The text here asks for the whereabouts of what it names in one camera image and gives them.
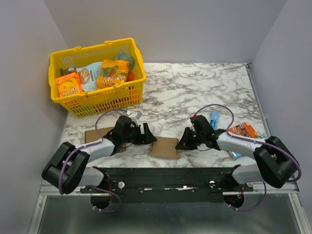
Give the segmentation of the brown cardboard box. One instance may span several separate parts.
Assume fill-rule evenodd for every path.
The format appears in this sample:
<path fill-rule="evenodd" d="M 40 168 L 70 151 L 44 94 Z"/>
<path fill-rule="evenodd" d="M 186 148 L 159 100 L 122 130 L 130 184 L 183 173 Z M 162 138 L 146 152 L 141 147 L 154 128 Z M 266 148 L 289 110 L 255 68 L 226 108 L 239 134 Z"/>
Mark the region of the brown cardboard box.
<path fill-rule="evenodd" d="M 100 128 L 98 129 L 99 133 L 102 136 L 105 136 L 110 130 L 112 130 L 113 127 L 106 127 L 106 128 Z M 96 130 L 88 130 L 85 131 L 85 144 L 91 144 L 94 141 L 98 141 L 100 139 L 100 135 Z M 100 145 L 88 147 L 86 149 L 82 149 L 82 151 L 87 152 L 90 156 L 109 156 L 108 150 L 99 150 Z"/>
<path fill-rule="evenodd" d="M 177 138 L 157 136 L 156 139 L 157 141 L 152 143 L 151 149 L 148 152 L 149 156 L 165 159 L 181 158 L 176 149 L 176 145 L 178 143 Z"/>

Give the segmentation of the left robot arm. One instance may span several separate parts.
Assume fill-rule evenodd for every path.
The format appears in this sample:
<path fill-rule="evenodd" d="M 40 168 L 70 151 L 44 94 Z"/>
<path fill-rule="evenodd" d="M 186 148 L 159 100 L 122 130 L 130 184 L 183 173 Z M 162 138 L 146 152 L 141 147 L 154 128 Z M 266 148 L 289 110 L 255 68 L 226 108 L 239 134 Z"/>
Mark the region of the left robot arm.
<path fill-rule="evenodd" d="M 143 123 L 144 132 L 141 132 L 138 119 L 137 114 L 120 116 L 114 128 L 88 144 L 75 146 L 70 142 L 62 143 L 44 167 L 41 178 L 58 188 L 60 194 L 70 194 L 81 186 L 92 186 L 96 192 L 104 192 L 108 187 L 105 173 L 88 168 L 87 164 L 118 153 L 126 143 L 147 145 L 156 142 L 157 138 L 147 123 Z"/>

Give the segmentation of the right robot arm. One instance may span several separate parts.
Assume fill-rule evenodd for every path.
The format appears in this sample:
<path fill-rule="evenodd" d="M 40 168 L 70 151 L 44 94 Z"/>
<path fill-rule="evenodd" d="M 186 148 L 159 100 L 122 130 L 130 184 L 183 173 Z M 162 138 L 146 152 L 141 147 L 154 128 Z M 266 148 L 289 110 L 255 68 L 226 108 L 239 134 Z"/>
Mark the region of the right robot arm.
<path fill-rule="evenodd" d="M 196 150 L 204 144 L 210 149 L 235 152 L 255 160 L 255 164 L 240 165 L 225 177 L 224 185 L 230 191 L 249 182 L 266 182 L 272 187 L 281 188 L 299 171 L 297 160 L 277 137 L 255 139 L 229 135 L 223 129 L 214 130 L 202 115 L 194 115 L 190 120 L 192 127 L 185 128 L 175 147 L 177 150 Z"/>

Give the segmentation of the blue small box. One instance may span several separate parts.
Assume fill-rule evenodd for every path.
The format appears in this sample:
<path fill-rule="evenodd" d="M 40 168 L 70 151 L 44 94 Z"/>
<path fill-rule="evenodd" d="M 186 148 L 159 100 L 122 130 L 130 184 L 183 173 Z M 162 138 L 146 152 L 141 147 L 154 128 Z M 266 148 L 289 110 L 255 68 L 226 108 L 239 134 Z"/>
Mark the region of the blue small box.
<path fill-rule="evenodd" d="M 210 125 L 214 130 L 218 129 L 218 119 L 219 119 L 219 112 L 218 111 L 212 111 L 211 118 L 210 118 Z"/>

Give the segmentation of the orange small box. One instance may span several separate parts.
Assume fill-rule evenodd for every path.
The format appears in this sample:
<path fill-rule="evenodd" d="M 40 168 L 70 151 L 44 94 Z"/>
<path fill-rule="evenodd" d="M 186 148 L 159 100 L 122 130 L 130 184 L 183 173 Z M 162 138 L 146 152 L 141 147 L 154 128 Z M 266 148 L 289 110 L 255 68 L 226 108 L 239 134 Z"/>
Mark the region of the orange small box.
<path fill-rule="evenodd" d="M 233 134 L 244 136 L 244 137 L 251 137 L 251 138 L 257 138 L 258 134 L 254 130 L 254 128 L 247 124 L 246 122 L 243 122 L 239 125 L 236 125 L 229 129 L 229 131 Z"/>

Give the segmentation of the folded brown cardboard box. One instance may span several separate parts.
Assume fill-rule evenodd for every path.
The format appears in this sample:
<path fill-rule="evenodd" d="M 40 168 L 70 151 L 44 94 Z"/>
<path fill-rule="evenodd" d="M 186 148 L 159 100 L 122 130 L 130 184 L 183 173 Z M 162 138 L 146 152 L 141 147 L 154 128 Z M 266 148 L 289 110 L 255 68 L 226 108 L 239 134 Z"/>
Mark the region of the folded brown cardboard box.
<path fill-rule="evenodd" d="M 106 128 L 100 128 L 98 129 L 99 133 L 102 136 L 105 136 L 110 130 L 112 130 L 113 127 L 106 127 Z M 96 130 L 88 130 L 85 131 L 85 144 L 91 144 L 94 141 L 98 141 L 100 139 L 100 135 Z M 99 150 L 100 145 L 88 147 L 86 149 L 82 149 L 82 151 L 87 152 L 90 156 L 109 156 L 108 150 Z"/>

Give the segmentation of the orange snack box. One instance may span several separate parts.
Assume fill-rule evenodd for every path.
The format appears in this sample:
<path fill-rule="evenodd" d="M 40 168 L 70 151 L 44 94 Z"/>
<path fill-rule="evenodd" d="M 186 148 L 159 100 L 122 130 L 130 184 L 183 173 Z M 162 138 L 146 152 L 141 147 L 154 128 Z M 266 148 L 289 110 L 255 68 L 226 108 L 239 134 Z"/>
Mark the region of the orange snack box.
<path fill-rule="evenodd" d="M 56 79 L 60 97 L 67 97 L 83 92 L 80 77 L 76 72 L 61 76 Z"/>

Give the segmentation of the yellow plastic shopping basket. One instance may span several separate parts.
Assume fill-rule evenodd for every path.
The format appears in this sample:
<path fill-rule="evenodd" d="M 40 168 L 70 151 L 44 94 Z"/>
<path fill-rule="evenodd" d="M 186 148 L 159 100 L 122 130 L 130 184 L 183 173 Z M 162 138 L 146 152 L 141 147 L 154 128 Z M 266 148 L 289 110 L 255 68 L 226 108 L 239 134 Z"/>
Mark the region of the yellow plastic shopping basket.
<path fill-rule="evenodd" d="M 60 69 L 69 67 L 85 67 L 93 62 L 112 60 L 118 52 L 127 52 L 135 60 L 135 80 L 92 92 L 82 92 L 61 97 L 56 79 L 60 77 Z M 48 69 L 50 97 L 54 103 L 60 104 L 76 117 L 86 117 L 111 109 L 125 108 L 140 104 L 143 97 L 143 86 L 146 81 L 143 58 L 133 38 L 107 40 L 102 44 L 53 52 L 50 55 Z"/>

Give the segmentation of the light blue mint pack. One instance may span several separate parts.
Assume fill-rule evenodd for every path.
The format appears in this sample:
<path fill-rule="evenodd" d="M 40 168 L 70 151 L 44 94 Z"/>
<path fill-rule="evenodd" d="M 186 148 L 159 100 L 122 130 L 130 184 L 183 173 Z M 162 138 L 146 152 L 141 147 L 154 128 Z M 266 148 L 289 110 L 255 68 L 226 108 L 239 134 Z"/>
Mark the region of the light blue mint pack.
<path fill-rule="evenodd" d="M 257 139 L 263 139 L 263 136 L 259 135 L 256 138 Z M 243 156 L 242 154 L 238 154 L 236 152 L 229 152 L 229 155 L 232 157 L 233 160 L 236 160 L 236 159 L 238 159 L 238 158 Z"/>

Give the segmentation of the orange round fruit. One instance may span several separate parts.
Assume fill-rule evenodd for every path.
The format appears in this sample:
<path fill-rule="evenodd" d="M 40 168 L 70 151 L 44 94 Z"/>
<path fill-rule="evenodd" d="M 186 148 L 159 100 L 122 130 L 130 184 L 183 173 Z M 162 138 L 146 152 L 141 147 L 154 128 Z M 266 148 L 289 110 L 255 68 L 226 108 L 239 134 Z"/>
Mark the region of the orange round fruit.
<path fill-rule="evenodd" d="M 135 79 L 136 79 L 136 76 L 135 76 L 134 72 L 130 71 L 128 73 L 128 76 L 127 76 L 127 81 L 130 82 L 130 81 L 134 81 Z"/>

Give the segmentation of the yellow mango gummy bag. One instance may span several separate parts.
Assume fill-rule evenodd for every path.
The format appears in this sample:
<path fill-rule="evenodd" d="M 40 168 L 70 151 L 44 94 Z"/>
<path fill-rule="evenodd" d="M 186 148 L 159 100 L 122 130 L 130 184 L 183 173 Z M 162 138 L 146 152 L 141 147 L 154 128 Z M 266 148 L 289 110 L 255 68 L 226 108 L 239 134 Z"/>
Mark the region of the yellow mango gummy bag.
<path fill-rule="evenodd" d="M 129 64 L 124 60 L 104 60 L 100 67 L 97 88 L 104 89 L 125 83 L 129 73 Z"/>

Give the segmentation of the grey green round sponge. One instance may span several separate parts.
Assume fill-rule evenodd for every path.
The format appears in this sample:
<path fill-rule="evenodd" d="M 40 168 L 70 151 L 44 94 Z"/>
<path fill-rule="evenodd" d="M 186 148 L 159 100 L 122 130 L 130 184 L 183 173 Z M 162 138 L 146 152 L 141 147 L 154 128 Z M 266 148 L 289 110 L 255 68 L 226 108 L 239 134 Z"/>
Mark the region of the grey green round sponge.
<path fill-rule="evenodd" d="M 114 60 L 122 60 L 122 61 L 129 62 L 129 71 L 132 71 L 134 69 L 134 66 L 136 63 L 134 57 L 127 52 L 118 52 L 115 55 Z"/>

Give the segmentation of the light blue cassava chips bag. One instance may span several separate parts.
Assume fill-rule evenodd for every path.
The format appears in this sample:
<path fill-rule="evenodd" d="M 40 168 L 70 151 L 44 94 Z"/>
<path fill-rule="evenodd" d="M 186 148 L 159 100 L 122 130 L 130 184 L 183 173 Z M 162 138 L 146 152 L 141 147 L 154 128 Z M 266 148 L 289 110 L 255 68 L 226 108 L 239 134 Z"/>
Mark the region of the light blue cassava chips bag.
<path fill-rule="evenodd" d="M 94 62 L 85 67 L 76 68 L 83 91 L 91 92 L 97 89 L 97 79 L 101 72 L 101 64 L 102 62 Z"/>

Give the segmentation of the dark brown snack packet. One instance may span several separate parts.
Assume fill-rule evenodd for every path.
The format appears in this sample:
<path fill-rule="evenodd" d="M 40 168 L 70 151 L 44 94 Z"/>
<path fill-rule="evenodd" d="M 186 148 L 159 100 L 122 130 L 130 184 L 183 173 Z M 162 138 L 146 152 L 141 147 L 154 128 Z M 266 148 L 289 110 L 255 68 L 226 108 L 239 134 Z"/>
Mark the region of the dark brown snack packet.
<path fill-rule="evenodd" d="M 62 77 L 62 76 L 66 76 L 68 74 L 76 72 L 76 68 L 74 68 L 74 67 L 69 67 L 69 68 L 66 68 L 66 69 L 61 69 L 60 68 L 59 71 L 60 71 L 60 76 Z"/>

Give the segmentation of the black mounting base plate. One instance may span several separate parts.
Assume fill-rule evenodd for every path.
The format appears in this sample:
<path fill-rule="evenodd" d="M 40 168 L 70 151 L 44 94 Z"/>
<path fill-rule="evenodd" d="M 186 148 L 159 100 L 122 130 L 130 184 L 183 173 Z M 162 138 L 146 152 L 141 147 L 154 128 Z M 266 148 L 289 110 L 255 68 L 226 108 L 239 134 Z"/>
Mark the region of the black mounting base plate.
<path fill-rule="evenodd" d="M 102 168 L 105 177 L 95 190 L 81 189 L 92 198 L 101 190 L 118 195 L 123 203 L 222 203 L 225 196 L 251 192 L 232 177 L 233 167 L 216 168 Z"/>

